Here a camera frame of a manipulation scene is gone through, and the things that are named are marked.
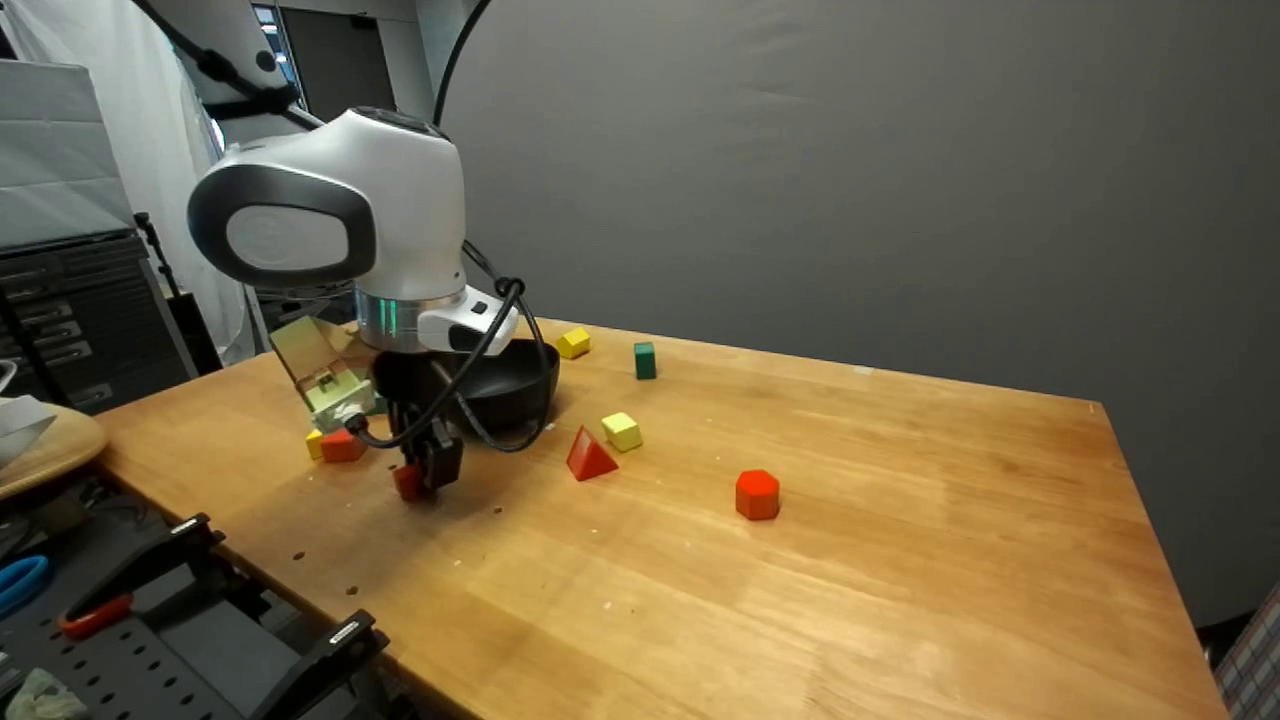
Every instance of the cable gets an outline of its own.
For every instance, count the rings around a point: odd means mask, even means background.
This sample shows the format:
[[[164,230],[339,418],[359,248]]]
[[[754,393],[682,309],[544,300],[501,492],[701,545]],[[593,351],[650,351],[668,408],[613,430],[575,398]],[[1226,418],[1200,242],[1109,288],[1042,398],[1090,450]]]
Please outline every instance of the cable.
[[[447,375],[443,366],[432,359],[432,374],[435,374],[442,384],[451,384],[451,375]],[[451,406],[465,414],[465,422],[473,425],[473,434],[482,435],[482,446],[491,450],[496,441],[491,441],[489,430],[482,425],[477,408],[473,408],[465,398],[451,398]]]
[[[483,278],[501,281],[501,278],[496,278],[496,263],[483,255],[482,243],[465,242],[465,255],[469,255]],[[496,441],[483,434],[482,418],[473,418],[473,414],[465,408],[465,418],[473,422],[477,435],[482,435],[489,450],[501,450],[501,451],[523,451],[523,450],[544,434],[544,425],[548,425],[548,418],[551,418],[551,384],[548,384],[548,345],[544,345],[544,329],[538,323],[538,317],[533,317],[533,309],[523,303],[523,297],[516,300],[516,309],[521,309],[521,317],[523,317],[523,323],[529,323],[529,331],[533,331],[533,345],[538,345],[538,375],[539,375],[539,384],[544,384],[544,393],[539,393],[539,414],[538,414],[533,434],[521,435],[521,441],[513,441],[513,446],[496,446]]]
[[[435,126],[435,130],[442,130],[442,119],[443,119],[443,100],[447,100],[447,84],[451,84],[458,62],[465,58],[469,37],[477,33],[483,9],[489,9],[489,0],[482,0],[482,4],[473,9],[473,16],[465,22],[465,27],[458,33],[458,41],[451,41],[451,50],[447,50],[447,66],[443,66],[443,71],[442,71],[435,109],[432,109],[432,126]]]
[[[473,350],[473,357],[451,375],[451,384],[443,384],[442,398],[432,398],[432,406],[421,414],[416,425],[401,430],[401,435],[392,435],[392,441],[380,441],[369,434],[369,418],[352,418],[348,434],[363,435],[363,446],[372,446],[372,450],[401,450],[403,441],[421,435],[432,425],[432,418],[458,398],[460,379],[483,359],[489,345],[496,340],[496,331],[508,323],[513,309],[521,303],[523,281],[504,278],[496,294],[504,297],[504,303],[501,303],[496,319],[489,323],[483,340]]]

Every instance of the white robot body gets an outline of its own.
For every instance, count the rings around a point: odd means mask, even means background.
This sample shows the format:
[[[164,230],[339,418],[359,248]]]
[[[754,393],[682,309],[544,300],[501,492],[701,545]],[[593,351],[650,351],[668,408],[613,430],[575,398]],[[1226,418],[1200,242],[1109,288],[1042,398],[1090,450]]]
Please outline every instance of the white robot body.
[[[237,281],[352,281],[359,329],[390,351],[473,351],[504,303],[465,285],[458,150],[392,111],[237,150],[198,185],[190,216],[205,255]]]

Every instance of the wooden table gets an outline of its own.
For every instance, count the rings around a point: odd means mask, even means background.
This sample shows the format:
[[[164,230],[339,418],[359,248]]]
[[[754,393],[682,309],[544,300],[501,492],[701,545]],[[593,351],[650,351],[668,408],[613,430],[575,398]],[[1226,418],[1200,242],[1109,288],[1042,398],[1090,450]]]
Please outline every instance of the wooden table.
[[[634,340],[597,329],[544,441],[428,508],[392,451],[315,467],[273,357],[109,414],[105,467],[482,716],[1226,716],[1096,399],[689,340],[640,384]],[[621,408],[646,450],[575,483]]]

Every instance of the red triangle block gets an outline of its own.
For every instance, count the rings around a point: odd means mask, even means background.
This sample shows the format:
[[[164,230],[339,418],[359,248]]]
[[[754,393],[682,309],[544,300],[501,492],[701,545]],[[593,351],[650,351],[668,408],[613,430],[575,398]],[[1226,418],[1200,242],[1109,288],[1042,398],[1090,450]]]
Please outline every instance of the red triangle block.
[[[575,479],[597,479],[615,467],[587,430],[575,434],[564,465]]]

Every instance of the orange block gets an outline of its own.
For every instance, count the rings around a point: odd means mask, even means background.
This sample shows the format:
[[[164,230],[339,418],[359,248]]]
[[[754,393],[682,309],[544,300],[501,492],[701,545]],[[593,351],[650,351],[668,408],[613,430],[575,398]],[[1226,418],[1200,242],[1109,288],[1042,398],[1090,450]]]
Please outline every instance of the orange block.
[[[564,465],[575,479],[597,479],[615,467],[615,459],[597,446],[587,430],[575,430],[575,441]]]
[[[320,435],[320,459],[324,465],[357,465],[363,455],[363,446],[352,434],[324,434]]]
[[[424,471],[411,465],[392,465],[401,503],[424,500]]]
[[[782,512],[782,483],[766,467],[748,467],[735,476],[735,512],[748,522],[775,522]]]

